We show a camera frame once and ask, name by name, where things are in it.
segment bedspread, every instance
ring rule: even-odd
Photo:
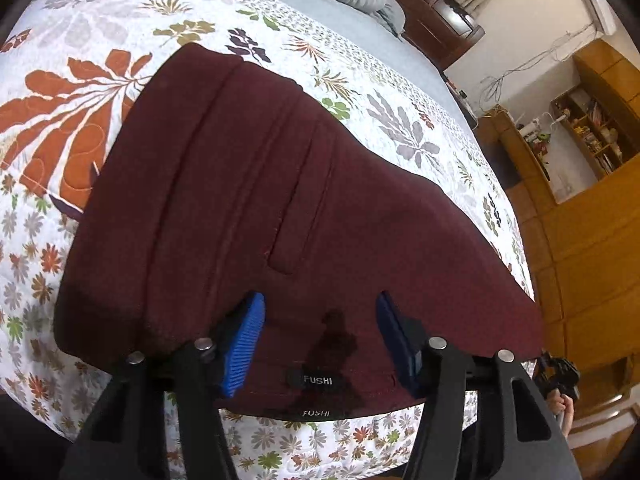
[[[513,210],[466,125],[338,34],[277,0],[34,0],[0,48],[0,381],[33,416],[72,440],[109,380],[57,349],[53,306],[122,121],[190,41],[294,79],[366,148],[438,184],[532,295]],[[223,411],[223,424],[242,479],[365,478],[408,459],[420,413],[300,424]],[[468,393],[465,425],[475,416]]]

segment silver bolt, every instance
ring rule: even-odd
[[[513,363],[515,356],[511,350],[500,350],[498,352],[498,359],[500,361],[504,361],[505,363]]]
[[[193,344],[198,350],[205,351],[209,350],[209,348],[213,346],[213,341],[210,337],[201,337],[199,339],[196,339]]]
[[[130,365],[139,365],[144,360],[145,355],[140,350],[130,353],[127,357],[127,363]]]
[[[441,337],[430,337],[429,346],[436,350],[444,350],[447,347],[447,340]]]

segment maroon garment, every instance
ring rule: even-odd
[[[238,413],[416,404],[376,327],[382,290],[472,354],[542,347],[539,308],[438,186],[366,150],[292,80],[188,44],[146,86],[95,183],[56,341],[108,370],[206,335],[249,290],[265,295],[266,323],[225,403]],[[289,386],[302,365],[341,387]]]

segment human hand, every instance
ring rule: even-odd
[[[546,396],[546,404],[554,415],[564,413],[562,434],[565,438],[569,437],[571,426],[574,424],[574,400],[569,396],[560,395],[560,390],[556,388]]]

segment bookshelf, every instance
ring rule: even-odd
[[[554,99],[551,106],[556,119],[569,110],[569,119],[561,124],[599,180],[639,153],[634,139],[582,84]]]

